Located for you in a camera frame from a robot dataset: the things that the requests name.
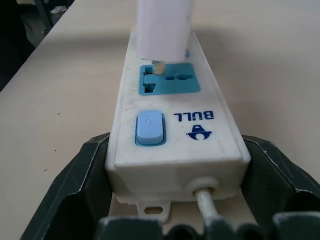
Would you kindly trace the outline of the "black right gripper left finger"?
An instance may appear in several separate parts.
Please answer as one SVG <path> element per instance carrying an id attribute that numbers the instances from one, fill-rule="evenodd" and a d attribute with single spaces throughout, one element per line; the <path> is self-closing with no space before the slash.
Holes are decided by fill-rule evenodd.
<path id="1" fill-rule="evenodd" d="M 113 190 L 105 170 L 109 133 L 85 142 L 56 176 L 20 240 L 93 240 Z"/>

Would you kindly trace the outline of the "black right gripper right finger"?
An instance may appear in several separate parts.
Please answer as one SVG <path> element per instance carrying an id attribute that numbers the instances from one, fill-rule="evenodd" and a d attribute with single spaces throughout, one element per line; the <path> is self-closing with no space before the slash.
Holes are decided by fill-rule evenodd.
<path id="1" fill-rule="evenodd" d="M 320 184 L 272 142 L 244 135 L 242 195 L 266 240 L 320 240 Z"/>

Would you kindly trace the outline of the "white power strip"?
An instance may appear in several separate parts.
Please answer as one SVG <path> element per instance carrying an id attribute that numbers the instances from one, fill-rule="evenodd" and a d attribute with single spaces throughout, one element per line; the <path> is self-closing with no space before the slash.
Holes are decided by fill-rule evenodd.
<path id="1" fill-rule="evenodd" d="M 251 156 L 195 34 L 186 70 L 153 75 L 131 33 L 119 85 L 105 170 L 116 199 L 140 217 L 164 222 L 171 204 L 234 197 Z"/>

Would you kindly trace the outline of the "white charger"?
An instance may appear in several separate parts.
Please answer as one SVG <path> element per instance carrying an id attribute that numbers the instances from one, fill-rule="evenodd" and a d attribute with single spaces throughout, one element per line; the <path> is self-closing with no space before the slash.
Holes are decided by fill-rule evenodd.
<path id="1" fill-rule="evenodd" d="M 162 75 L 166 64 L 186 58 L 193 0 L 137 0 L 136 54 Z"/>

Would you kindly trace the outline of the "white shoe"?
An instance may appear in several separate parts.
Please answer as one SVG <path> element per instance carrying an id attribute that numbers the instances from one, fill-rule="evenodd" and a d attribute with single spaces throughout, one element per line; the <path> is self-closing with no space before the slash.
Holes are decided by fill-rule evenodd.
<path id="1" fill-rule="evenodd" d="M 65 5 L 60 5 L 60 6 L 56 6 L 55 8 L 53 8 L 50 11 L 50 13 L 54 15 L 54 14 L 65 12 L 67 10 L 68 10 L 68 8 Z"/>

